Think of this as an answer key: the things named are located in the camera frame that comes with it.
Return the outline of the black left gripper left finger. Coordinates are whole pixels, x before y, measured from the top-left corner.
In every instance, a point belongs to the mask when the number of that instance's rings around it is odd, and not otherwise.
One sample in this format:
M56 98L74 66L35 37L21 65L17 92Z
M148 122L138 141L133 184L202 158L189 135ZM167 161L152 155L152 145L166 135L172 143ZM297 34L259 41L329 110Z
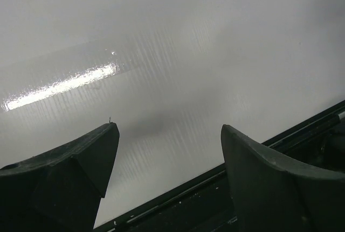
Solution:
M109 122L1 168L1 231L92 231L120 133Z

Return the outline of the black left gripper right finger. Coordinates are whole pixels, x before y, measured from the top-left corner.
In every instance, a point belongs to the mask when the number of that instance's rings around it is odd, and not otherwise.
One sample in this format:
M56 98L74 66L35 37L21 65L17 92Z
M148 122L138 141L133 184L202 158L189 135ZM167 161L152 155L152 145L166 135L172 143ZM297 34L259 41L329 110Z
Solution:
M223 125L221 145L240 231L344 231L344 174Z

